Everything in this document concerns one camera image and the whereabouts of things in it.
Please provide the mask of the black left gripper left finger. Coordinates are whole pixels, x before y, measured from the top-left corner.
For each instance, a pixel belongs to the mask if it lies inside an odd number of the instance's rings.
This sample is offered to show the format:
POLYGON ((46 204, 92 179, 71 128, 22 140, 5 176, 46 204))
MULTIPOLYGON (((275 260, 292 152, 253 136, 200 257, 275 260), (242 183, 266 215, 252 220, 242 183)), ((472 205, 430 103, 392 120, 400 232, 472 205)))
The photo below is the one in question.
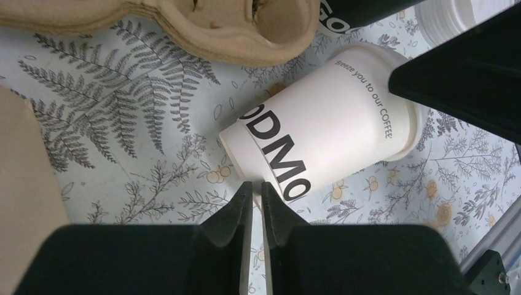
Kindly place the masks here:
POLYGON ((69 225, 42 244, 16 294, 246 294, 253 185, 199 225, 69 225))

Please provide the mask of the stack of black paper cups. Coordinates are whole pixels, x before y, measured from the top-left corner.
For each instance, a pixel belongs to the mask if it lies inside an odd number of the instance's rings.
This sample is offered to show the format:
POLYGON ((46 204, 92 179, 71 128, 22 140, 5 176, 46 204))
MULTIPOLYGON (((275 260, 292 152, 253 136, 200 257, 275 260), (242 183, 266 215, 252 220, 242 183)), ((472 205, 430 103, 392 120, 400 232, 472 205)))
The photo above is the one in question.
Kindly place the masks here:
POLYGON ((339 37, 418 3, 421 0, 321 0, 318 31, 339 37))

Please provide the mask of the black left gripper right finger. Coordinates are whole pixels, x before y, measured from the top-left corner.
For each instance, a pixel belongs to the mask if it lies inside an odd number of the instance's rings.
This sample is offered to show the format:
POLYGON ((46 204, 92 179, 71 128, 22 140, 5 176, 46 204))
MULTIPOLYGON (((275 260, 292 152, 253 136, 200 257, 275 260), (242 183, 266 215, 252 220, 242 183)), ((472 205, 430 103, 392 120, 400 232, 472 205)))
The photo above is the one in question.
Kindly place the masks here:
POLYGON ((469 294, 445 240, 415 224, 311 225, 261 185, 268 294, 469 294))

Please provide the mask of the white paper coffee cup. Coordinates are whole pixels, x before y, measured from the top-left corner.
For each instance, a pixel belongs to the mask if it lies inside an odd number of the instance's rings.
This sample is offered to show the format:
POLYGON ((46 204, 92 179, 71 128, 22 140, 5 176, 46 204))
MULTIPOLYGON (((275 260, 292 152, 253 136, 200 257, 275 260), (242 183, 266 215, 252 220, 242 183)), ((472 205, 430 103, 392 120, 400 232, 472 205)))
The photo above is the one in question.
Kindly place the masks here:
POLYGON ((324 64, 221 132, 242 178, 271 182, 290 202, 363 169, 346 158, 335 81, 324 64))

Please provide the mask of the white coffee lid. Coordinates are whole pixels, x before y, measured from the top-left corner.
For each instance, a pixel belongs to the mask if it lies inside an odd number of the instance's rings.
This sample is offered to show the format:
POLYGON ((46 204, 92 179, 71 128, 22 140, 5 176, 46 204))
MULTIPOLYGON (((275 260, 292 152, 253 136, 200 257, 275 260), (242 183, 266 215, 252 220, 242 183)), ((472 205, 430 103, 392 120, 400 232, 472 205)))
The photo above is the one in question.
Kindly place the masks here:
POLYGON ((326 61, 337 78, 335 102, 346 120, 346 158, 359 169, 399 160, 420 139, 424 107, 392 94, 388 86, 393 70, 406 61, 392 49, 367 42, 341 47, 326 61))

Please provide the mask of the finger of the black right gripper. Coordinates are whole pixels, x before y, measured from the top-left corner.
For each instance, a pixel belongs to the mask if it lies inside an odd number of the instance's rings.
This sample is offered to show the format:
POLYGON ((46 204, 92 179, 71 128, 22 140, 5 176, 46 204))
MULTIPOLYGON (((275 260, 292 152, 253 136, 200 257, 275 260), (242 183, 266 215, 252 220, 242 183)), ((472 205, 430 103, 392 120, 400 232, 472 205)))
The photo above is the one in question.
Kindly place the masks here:
POLYGON ((393 70, 389 91, 520 143, 520 4, 393 70))

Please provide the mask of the blue checkered paper bag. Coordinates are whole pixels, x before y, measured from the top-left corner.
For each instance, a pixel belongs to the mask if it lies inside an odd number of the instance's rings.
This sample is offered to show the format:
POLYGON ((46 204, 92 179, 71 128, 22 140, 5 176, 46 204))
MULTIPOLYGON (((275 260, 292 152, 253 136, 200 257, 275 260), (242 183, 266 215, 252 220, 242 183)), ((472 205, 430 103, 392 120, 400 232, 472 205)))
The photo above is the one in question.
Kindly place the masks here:
POLYGON ((12 294, 45 239, 68 224, 31 103, 1 88, 1 294, 12 294))

